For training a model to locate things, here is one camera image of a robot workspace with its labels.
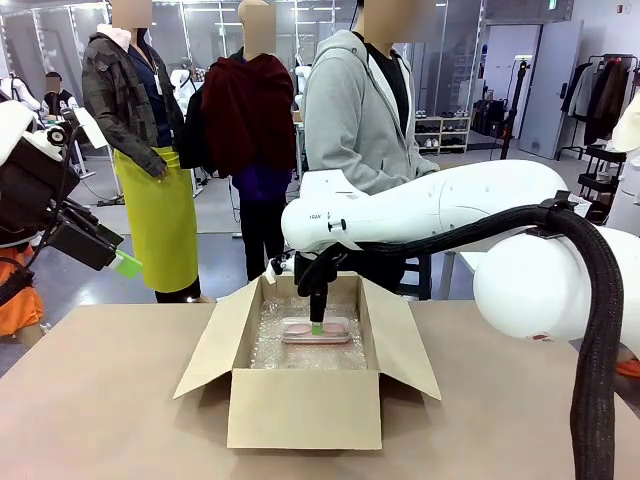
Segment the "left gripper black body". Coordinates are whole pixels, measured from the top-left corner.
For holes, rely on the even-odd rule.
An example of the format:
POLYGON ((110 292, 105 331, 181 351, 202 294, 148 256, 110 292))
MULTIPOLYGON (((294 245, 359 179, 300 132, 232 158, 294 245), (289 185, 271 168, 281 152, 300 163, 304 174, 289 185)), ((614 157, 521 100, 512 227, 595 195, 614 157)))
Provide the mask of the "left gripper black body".
POLYGON ((118 246, 111 246, 98 238, 98 224, 101 224, 99 219, 87 207, 65 199, 45 245, 100 271, 112 263, 118 246))

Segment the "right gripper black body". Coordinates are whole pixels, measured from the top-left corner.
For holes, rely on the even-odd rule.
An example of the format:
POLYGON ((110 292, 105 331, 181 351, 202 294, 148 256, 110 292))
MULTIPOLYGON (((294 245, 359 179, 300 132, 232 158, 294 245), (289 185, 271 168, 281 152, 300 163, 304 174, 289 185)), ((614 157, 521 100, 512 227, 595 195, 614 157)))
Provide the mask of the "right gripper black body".
POLYGON ((334 281, 334 264, 324 254, 314 260, 297 253, 294 261, 294 284, 299 296, 313 296, 328 292, 328 285, 334 281))

